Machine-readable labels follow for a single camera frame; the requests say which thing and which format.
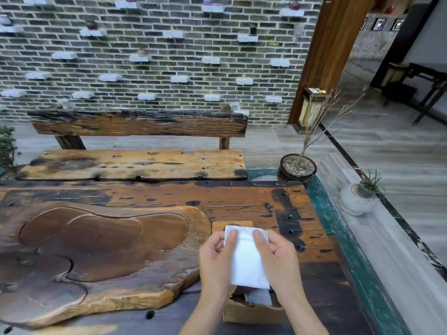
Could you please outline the brown wooden pillar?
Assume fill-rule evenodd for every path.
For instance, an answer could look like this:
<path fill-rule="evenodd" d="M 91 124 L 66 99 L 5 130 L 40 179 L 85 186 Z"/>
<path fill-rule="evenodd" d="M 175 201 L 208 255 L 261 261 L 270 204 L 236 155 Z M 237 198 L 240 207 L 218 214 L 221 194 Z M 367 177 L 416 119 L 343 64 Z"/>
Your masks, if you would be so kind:
<path fill-rule="evenodd" d="M 298 124 L 305 88 L 338 86 L 373 0 L 323 0 L 288 124 Z"/>

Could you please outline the group of white brick shelves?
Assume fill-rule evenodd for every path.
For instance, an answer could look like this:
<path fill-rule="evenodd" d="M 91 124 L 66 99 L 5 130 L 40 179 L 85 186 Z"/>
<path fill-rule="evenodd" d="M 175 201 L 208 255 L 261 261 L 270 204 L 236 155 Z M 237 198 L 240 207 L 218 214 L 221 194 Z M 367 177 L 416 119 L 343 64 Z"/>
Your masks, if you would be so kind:
<path fill-rule="evenodd" d="M 287 121 L 322 0 L 0 0 L 0 121 L 249 111 Z"/>

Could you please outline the bare twig in brown pot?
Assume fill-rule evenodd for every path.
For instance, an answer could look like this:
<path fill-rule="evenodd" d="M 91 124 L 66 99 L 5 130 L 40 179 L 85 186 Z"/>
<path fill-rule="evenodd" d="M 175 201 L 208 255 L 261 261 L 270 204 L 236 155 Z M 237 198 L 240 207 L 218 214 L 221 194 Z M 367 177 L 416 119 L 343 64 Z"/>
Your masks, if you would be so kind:
<path fill-rule="evenodd" d="M 327 133 L 335 123 L 356 110 L 355 106 L 363 95 L 347 100 L 338 89 L 328 90 L 328 97 L 324 102 L 317 120 L 303 135 L 303 145 L 299 153 L 283 156 L 279 163 L 278 178 L 282 181 L 300 181 L 305 187 L 310 184 L 317 173 L 316 162 L 306 156 L 306 151 L 312 145 L 327 139 Z"/>

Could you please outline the white paper tissue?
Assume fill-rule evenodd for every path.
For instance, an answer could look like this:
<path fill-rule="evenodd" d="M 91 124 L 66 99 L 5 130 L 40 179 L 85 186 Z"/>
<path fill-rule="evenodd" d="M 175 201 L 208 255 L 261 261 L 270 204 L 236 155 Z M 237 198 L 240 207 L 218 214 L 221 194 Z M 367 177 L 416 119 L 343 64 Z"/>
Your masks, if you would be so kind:
<path fill-rule="evenodd" d="M 249 288 L 270 289 L 261 255 L 256 247 L 253 231 L 259 231 L 269 242 L 268 232 L 256 227 L 227 225 L 224 244 L 232 230 L 238 231 L 236 247 L 232 254 L 230 284 Z"/>

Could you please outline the white vase with green plant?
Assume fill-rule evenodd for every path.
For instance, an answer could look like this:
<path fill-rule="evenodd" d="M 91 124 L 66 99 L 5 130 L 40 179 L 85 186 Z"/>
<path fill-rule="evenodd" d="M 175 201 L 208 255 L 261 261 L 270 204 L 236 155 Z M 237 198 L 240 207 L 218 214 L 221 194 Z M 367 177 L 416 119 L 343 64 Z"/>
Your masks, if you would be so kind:
<path fill-rule="evenodd" d="M 341 190 L 338 204 L 340 209 L 352 216 L 360 216 L 370 213 L 379 202 L 381 194 L 381 173 L 377 169 L 369 169 L 367 174 L 362 174 L 357 182 L 350 183 Z"/>

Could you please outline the green leafy shrub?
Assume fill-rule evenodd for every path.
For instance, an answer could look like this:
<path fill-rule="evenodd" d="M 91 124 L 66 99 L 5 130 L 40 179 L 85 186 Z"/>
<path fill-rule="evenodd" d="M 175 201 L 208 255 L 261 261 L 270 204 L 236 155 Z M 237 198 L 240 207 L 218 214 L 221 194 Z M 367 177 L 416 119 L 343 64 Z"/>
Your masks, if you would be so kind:
<path fill-rule="evenodd" d="M 14 132 L 14 127 L 0 125 L 0 168 L 16 172 L 18 166 L 15 158 L 20 155 L 20 152 Z"/>

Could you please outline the gold waste bin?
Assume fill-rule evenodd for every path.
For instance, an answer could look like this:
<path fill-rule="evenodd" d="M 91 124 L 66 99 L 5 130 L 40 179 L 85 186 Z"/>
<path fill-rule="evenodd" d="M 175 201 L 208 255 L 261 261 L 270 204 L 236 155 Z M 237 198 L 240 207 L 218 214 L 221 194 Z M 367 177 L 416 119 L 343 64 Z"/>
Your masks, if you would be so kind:
<path fill-rule="evenodd" d="M 398 82 L 408 67 L 409 64 L 406 63 L 388 63 L 387 72 L 381 81 L 379 88 L 383 89 L 388 83 Z"/>

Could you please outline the brown wooden tissue box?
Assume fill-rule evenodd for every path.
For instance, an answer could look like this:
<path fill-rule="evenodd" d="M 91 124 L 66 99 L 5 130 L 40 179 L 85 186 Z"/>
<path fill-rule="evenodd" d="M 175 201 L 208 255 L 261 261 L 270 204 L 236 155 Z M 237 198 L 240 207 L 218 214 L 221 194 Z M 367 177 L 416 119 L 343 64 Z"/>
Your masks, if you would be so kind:
<path fill-rule="evenodd" d="M 234 286 L 229 288 L 230 295 L 223 311 L 223 321 L 249 325 L 281 324 L 286 318 L 286 312 L 279 303 L 276 293 L 270 290 L 273 306 L 253 304 L 244 299 L 244 293 L 255 288 Z"/>

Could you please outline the person's right hand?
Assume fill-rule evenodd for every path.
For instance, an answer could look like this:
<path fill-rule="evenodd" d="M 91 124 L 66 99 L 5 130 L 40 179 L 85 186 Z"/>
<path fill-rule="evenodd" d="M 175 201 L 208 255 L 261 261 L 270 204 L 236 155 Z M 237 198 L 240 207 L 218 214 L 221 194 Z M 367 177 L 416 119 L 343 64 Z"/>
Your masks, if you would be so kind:
<path fill-rule="evenodd" d="M 275 231 L 268 230 L 271 259 L 262 259 L 267 279 L 275 291 L 303 288 L 297 252 L 292 242 Z"/>

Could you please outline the person's left hand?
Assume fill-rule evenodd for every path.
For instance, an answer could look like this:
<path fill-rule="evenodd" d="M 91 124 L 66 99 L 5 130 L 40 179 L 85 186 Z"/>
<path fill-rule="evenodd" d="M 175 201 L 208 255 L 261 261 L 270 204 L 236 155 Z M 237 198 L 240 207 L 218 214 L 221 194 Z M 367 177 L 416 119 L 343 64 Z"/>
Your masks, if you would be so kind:
<path fill-rule="evenodd" d="M 199 273 L 205 289 L 225 290 L 230 287 L 234 251 L 224 251 L 224 237 L 224 231 L 215 232 L 200 247 Z"/>

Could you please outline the white tissue pack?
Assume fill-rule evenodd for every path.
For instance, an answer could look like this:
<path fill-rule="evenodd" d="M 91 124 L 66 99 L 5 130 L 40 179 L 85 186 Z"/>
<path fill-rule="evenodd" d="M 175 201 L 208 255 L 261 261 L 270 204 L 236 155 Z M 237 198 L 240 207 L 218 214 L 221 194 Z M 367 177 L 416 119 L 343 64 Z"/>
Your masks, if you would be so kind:
<path fill-rule="evenodd" d="M 273 306 L 270 290 L 257 288 L 244 293 L 244 299 L 250 305 L 259 304 L 266 306 Z"/>

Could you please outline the person's left forearm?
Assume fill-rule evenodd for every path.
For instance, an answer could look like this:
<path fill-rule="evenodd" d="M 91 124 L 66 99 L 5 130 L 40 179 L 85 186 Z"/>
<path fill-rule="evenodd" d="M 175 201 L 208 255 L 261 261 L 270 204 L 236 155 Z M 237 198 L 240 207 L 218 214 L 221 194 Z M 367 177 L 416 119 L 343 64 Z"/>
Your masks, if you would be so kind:
<path fill-rule="evenodd" d="M 178 335 L 214 335 L 229 295 L 229 289 L 205 289 L 203 286 L 198 304 Z"/>

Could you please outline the rustic wooden bench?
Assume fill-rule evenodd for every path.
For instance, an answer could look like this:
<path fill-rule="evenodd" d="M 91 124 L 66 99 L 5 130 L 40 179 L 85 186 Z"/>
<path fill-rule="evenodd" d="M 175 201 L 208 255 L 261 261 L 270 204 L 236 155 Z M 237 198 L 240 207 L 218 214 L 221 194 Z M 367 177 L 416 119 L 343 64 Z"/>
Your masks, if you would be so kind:
<path fill-rule="evenodd" d="M 60 150 L 46 150 L 15 175 L 16 180 L 131 181 L 247 180 L 242 151 L 248 117 L 235 112 L 29 111 L 36 132 L 53 135 Z M 219 139 L 217 150 L 87 150 L 81 137 L 180 136 Z"/>

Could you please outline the carved wooden tea tray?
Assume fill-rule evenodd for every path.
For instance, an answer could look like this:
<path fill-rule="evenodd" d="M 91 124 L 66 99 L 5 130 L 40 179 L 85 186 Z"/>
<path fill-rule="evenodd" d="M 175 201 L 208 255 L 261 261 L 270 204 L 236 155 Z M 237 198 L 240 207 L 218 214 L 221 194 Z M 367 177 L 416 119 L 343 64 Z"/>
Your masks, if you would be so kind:
<path fill-rule="evenodd" d="M 0 214 L 0 322 L 41 328 L 81 315 L 158 309 L 198 280 L 211 222 L 192 206 L 62 201 Z"/>

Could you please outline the dark wooden side table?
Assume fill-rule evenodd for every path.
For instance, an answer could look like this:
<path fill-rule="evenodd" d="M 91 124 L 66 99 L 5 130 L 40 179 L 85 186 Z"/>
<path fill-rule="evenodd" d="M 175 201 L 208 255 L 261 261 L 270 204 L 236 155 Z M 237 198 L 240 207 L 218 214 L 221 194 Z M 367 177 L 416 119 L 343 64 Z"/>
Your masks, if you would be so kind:
<path fill-rule="evenodd" d="M 383 106 L 396 102 L 418 111 L 412 125 L 432 117 L 435 104 L 447 95 L 447 63 L 408 63 L 409 67 L 398 82 L 388 83 L 383 89 Z"/>

